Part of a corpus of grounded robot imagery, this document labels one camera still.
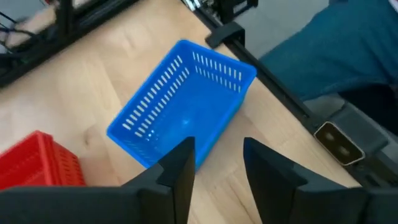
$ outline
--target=table surface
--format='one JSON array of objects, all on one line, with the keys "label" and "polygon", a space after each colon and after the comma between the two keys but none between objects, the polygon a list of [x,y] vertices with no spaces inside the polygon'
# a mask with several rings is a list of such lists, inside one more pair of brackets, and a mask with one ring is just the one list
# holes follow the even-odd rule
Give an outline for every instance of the table surface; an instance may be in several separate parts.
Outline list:
[{"label": "table surface", "polygon": [[[205,45],[209,33],[179,0],[138,2],[0,91],[0,152],[39,129],[79,157],[88,185],[127,182],[144,168],[108,139],[107,126],[176,41]],[[234,57],[225,46],[218,52]],[[244,170],[246,136],[358,185],[255,79],[197,172],[190,223],[261,223]]]}]

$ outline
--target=black metal frame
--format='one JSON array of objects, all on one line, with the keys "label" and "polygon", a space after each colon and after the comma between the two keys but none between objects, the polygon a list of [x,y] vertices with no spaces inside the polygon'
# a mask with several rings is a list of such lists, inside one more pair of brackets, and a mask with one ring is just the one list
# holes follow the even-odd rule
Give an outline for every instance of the black metal frame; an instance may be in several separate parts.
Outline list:
[{"label": "black metal frame", "polygon": [[[207,13],[203,7],[197,9],[194,13],[212,32],[223,25]],[[238,59],[257,68],[257,78],[301,122],[311,135],[314,135],[327,121],[312,113],[239,40],[227,39],[223,43]],[[398,182],[395,181],[397,175],[394,173],[394,166],[396,164],[394,164],[391,158],[387,157],[384,153],[379,153],[370,155],[369,158],[355,164],[344,166],[344,168],[364,187],[396,187]]]},{"label": "black metal frame", "polygon": [[17,80],[138,1],[91,0],[74,9],[72,0],[59,0],[55,12],[57,16],[55,24],[38,33],[38,38],[30,38],[11,48],[12,52],[22,54],[22,56],[7,59],[8,64],[14,67],[6,73],[0,73],[0,86],[6,86]]}]

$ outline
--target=blue cloth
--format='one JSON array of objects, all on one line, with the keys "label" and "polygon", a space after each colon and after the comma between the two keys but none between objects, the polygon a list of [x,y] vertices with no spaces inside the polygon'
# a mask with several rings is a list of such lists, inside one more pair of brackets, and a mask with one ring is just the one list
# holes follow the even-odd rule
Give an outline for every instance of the blue cloth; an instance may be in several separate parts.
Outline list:
[{"label": "blue cloth", "polygon": [[301,100],[398,83],[398,12],[388,0],[335,2],[260,61]]}]

